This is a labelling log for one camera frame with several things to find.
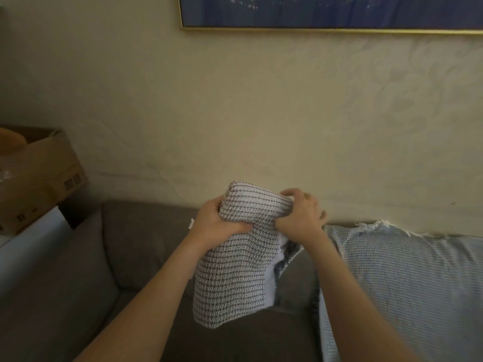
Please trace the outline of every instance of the hand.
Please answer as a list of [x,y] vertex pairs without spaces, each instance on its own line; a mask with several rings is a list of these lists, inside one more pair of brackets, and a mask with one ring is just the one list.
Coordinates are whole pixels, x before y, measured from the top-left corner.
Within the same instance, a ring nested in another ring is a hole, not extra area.
[[221,195],[202,205],[191,231],[184,240],[198,249],[200,256],[221,245],[233,234],[244,234],[253,228],[251,223],[228,222],[221,219],[218,211],[223,198]]
[[294,197],[292,213],[275,219],[275,228],[290,240],[307,247],[316,241],[327,222],[327,213],[319,207],[317,199],[298,188],[286,189],[281,195]]

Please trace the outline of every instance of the left hand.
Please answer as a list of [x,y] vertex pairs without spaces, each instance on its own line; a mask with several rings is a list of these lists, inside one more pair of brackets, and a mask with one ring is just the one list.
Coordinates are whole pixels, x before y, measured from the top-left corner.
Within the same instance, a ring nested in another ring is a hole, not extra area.
[[195,223],[185,242],[199,250],[200,256],[228,240],[233,234],[245,234],[253,225],[246,222],[228,222],[221,219],[218,211],[224,196],[216,197],[199,209]]

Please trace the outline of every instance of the forearm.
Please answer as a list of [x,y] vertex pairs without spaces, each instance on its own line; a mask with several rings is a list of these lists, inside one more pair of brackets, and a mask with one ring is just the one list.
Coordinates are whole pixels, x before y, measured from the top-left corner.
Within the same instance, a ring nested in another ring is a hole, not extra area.
[[200,253],[182,242],[161,270],[81,353],[83,361],[159,361]]
[[352,276],[327,235],[306,246],[319,275],[329,321],[343,361],[415,361],[396,330]]

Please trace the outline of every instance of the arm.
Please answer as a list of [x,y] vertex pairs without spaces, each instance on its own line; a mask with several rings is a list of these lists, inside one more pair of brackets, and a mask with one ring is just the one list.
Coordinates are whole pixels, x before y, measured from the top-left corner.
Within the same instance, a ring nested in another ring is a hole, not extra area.
[[198,259],[233,234],[252,228],[244,222],[223,221],[218,215],[222,200],[220,196],[201,207],[193,228],[161,270],[75,362],[159,361]]
[[377,311],[322,230],[326,213],[317,200],[300,189],[287,189],[294,197],[293,212],[275,221],[287,237],[304,245],[319,275],[330,326],[343,361],[416,361],[397,331]]

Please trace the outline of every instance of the right hand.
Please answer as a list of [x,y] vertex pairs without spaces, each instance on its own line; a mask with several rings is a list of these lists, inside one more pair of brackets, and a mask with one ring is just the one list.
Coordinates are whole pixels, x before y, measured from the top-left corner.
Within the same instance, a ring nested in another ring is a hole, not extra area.
[[285,189],[280,194],[293,196],[294,208],[290,215],[275,219],[275,228],[305,247],[317,241],[327,222],[327,213],[320,209],[317,199],[299,188]]

